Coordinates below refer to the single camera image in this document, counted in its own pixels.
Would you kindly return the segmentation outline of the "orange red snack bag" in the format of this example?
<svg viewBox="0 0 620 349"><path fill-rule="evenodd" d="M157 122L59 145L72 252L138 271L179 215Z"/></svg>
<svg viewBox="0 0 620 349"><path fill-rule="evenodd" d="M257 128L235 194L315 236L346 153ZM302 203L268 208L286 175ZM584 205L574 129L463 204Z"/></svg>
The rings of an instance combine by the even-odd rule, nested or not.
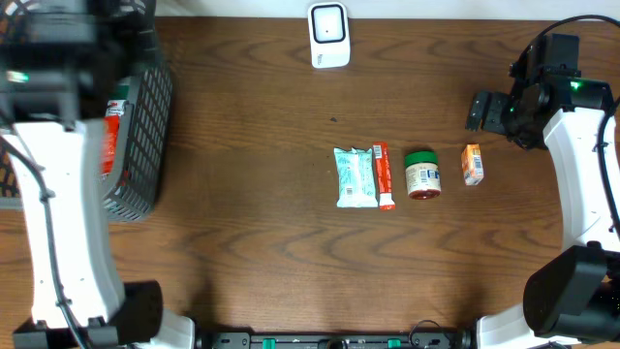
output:
<svg viewBox="0 0 620 349"><path fill-rule="evenodd" d="M112 170L115 158L120 117L118 114L113 114L111 116L106 116L104 121L105 133L102 155L102 174L108 175Z"/></svg>

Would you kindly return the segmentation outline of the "light teal wipes packet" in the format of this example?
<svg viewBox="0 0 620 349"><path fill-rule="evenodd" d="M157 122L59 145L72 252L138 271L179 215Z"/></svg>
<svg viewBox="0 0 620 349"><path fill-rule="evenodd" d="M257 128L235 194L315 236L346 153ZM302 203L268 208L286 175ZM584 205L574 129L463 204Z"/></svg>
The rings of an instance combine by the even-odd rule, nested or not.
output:
<svg viewBox="0 0 620 349"><path fill-rule="evenodd" d="M339 208L378 207L373 150L371 148L366 150L334 148L333 155L339 185L336 206Z"/></svg>

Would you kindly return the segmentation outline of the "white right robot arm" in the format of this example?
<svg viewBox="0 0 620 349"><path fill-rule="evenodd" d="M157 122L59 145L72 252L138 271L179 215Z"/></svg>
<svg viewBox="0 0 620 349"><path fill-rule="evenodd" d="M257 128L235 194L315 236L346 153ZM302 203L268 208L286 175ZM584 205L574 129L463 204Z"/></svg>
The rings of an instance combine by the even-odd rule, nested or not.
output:
<svg viewBox="0 0 620 349"><path fill-rule="evenodd" d="M522 302L480 318L475 348L543 348L619 339L619 165L607 83L553 78L512 94L482 91L470 129L545 148L563 218L561 253L526 282Z"/></svg>

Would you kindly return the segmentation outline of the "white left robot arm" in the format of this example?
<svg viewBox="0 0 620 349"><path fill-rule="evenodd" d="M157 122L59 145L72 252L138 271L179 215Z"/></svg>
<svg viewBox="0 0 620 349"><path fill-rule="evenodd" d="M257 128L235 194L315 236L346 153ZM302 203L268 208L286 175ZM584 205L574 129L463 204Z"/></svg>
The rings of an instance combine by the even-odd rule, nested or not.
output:
<svg viewBox="0 0 620 349"><path fill-rule="evenodd" d="M117 84L159 61L152 1L15 7L1 46L1 144L18 181L34 276L17 348L194 348L195 322L154 280L125 283L109 247L102 155Z"/></svg>

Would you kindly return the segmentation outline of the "red stick packet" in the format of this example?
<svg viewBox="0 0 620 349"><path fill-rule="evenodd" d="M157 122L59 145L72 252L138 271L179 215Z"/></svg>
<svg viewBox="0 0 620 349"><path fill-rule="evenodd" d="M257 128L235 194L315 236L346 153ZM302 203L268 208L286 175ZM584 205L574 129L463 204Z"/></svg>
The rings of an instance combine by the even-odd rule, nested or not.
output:
<svg viewBox="0 0 620 349"><path fill-rule="evenodd" d="M395 202L392 198L392 179L388 145L384 142L373 143L373 153L379 189L379 208L381 210L395 209Z"/></svg>

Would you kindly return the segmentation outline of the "green lid jar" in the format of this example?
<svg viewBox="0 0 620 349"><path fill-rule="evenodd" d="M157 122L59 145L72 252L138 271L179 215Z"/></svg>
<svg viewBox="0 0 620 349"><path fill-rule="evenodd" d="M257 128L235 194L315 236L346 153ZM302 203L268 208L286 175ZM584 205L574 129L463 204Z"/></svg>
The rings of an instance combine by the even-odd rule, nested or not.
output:
<svg viewBox="0 0 620 349"><path fill-rule="evenodd" d="M404 158L408 196L428 200L441 195L438 157L434 151L416 151Z"/></svg>

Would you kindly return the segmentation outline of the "small orange box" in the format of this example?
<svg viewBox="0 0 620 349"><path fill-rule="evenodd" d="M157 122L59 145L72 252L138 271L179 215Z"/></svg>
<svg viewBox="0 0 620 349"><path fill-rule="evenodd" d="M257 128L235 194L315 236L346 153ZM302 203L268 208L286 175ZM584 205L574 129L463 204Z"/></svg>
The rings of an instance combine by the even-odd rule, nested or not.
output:
<svg viewBox="0 0 620 349"><path fill-rule="evenodd" d="M461 153L461 167L467 186L478 185L484 179L481 148L477 143L470 143L465 146Z"/></svg>

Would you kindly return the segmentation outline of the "green 3M cloth package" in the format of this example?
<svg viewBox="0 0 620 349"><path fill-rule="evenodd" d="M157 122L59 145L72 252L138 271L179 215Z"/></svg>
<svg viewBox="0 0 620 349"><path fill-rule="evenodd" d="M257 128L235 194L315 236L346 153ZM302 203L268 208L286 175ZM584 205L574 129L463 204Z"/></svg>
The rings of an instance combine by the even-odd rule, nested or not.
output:
<svg viewBox="0 0 620 349"><path fill-rule="evenodd" d="M123 79L116 85L107 102L106 117L122 117L124 115L128 104L129 89L130 81L128 79Z"/></svg>

